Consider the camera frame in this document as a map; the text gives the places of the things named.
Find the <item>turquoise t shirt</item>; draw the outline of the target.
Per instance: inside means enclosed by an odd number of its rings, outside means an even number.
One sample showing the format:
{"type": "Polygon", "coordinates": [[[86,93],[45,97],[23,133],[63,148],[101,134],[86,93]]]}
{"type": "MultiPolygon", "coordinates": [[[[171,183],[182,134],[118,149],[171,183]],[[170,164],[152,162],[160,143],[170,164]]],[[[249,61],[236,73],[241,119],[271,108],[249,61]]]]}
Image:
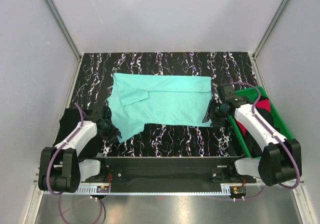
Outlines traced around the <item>turquoise t shirt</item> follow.
{"type": "Polygon", "coordinates": [[[209,127],[203,119],[211,98],[209,76],[114,73],[107,102],[118,141],[125,142],[146,124],[209,127]]]}

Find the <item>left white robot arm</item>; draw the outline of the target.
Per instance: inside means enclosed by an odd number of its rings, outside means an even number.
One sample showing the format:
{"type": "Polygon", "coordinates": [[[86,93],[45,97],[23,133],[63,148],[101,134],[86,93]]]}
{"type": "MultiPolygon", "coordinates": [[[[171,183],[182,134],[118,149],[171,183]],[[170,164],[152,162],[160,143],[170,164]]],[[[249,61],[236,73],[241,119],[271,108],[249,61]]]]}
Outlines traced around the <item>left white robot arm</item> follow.
{"type": "Polygon", "coordinates": [[[79,161],[79,154],[96,136],[113,141],[122,136],[109,120],[83,120],[54,147],[45,147],[40,155],[38,187],[53,195],[75,193],[81,182],[93,178],[103,182],[108,170],[97,159],[79,161]]]}

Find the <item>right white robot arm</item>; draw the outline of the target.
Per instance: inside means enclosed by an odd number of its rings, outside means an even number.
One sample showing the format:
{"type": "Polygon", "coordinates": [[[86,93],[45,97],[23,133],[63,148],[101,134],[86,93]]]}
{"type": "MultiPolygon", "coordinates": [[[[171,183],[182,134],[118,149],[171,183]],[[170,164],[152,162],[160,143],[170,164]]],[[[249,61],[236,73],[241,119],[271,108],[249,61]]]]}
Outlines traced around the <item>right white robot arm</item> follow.
{"type": "Polygon", "coordinates": [[[301,180],[301,146],[296,139],[288,139],[270,125],[258,112],[255,104],[234,105],[227,101],[210,100],[203,123],[217,128],[229,114],[244,126],[262,151],[259,158],[238,159],[227,169],[228,179],[239,182],[244,176],[259,178],[268,186],[280,185],[295,189],[301,180]]]}

